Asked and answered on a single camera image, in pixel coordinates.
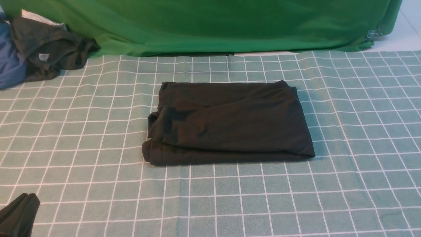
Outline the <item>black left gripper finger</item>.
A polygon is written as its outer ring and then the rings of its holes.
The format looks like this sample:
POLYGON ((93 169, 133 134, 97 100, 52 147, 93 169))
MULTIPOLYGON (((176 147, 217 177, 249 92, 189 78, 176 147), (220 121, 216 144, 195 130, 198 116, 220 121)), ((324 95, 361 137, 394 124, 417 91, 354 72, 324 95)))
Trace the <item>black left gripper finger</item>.
POLYGON ((40 200, 36 194, 22 194, 21 202, 17 208, 18 223, 15 237, 32 236, 33 225, 40 206, 40 200))
POLYGON ((25 199, 28 194, 23 193, 6 207, 1 209, 0 214, 0 235, 2 237, 24 237, 26 227, 22 222, 23 211, 25 210, 25 199))

